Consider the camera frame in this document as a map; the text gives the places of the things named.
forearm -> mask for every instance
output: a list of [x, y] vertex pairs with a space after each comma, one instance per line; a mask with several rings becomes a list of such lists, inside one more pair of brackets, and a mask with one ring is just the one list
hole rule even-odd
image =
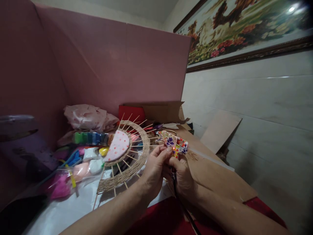
[[141, 182], [85, 215], [61, 234], [123, 234], [145, 212], [150, 199]]
[[198, 186], [192, 203], [216, 221], [228, 234], [290, 234], [287, 229], [233, 200]]

pink partition board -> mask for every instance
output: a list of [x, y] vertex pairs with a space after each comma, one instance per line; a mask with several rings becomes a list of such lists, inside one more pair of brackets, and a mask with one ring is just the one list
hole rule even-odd
[[[0, 1], [0, 115], [31, 114], [50, 146], [66, 131], [62, 109], [71, 101], [38, 19], [25, 0]], [[0, 154], [0, 210], [27, 182]]]
[[74, 104], [180, 101], [190, 38], [36, 5]]

woven basket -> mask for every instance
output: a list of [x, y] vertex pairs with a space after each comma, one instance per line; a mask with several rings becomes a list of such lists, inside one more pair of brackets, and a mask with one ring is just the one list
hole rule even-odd
[[[130, 126], [134, 130], [138, 131], [138, 133], [140, 134], [140, 137], [142, 139], [142, 143], [143, 143], [142, 153], [138, 154], [138, 160], [131, 167], [126, 169], [125, 171], [123, 171], [120, 174], [118, 174], [118, 175], [116, 175], [114, 177], [111, 177], [109, 179], [101, 179], [100, 182], [99, 182], [99, 185], [98, 185], [97, 194], [101, 194], [104, 191], [109, 191], [111, 189], [114, 189], [118, 185], [126, 182], [131, 177], [133, 177], [133, 175], [137, 174], [137, 172], [142, 168], [142, 166], [146, 162], [147, 157], [149, 155], [150, 140], [149, 140], [149, 137], [148, 137], [147, 133], [144, 131], [144, 129], [142, 129], [139, 125], [137, 125], [137, 124], [135, 124], [135, 123], [133, 123], [131, 121], [124, 121], [124, 120], [122, 120], [121, 121], [121, 125], [122, 124], [124, 124], [125, 126]], [[123, 154], [123, 156], [121, 156], [118, 160], [110, 162], [110, 163], [106, 163], [105, 167], [113, 166], [113, 165], [118, 164], [120, 161], [122, 161], [124, 158], [127, 157], [127, 155], [129, 154], [129, 152], [130, 152], [130, 150], [132, 148], [131, 147], [132, 146], [132, 140], [131, 140], [130, 134], [127, 131], [122, 130], [120, 128], [118, 130], [123, 131], [129, 137], [129, 148]]]

red tablecloth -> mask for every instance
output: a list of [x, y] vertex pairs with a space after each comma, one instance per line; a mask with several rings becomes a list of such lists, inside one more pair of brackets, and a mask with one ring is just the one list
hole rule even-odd
[[[266, 215], [282, 226], [285, 222], [258, 197], [245, 203], [247, 206]], [[205, 217], [195, 221], [201, 234], [226, 234], [214, 221]], [[191, 224], [186, 222], [181, 208], [174, 197], [170, 197], [149, 207], [145, 215], [138, 220], [127, 234], [195, 234]]]

wooden board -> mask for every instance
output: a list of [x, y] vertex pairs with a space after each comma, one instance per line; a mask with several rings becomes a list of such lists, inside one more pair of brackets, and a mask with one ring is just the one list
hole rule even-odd
[[[178, 125], [178, 127], [179, 129], [174, 131], [176, 131], [177, 136], [188, 141], [190, 148], [222, 162], [222, 160], [205, 147], [196, 136], [193, 136], [180, 125]], [[192, 177], [203, 187], [240, 203], [258, 196], [258, 193], [235, 172], [193, 152], [188, 152], [186, 157]]]
[[217, 111], [212, 120], [209, 121], [208, 128], [205, 130], [200, 141], [216, 154], [236, 129], [241, 119], [225, 111]]

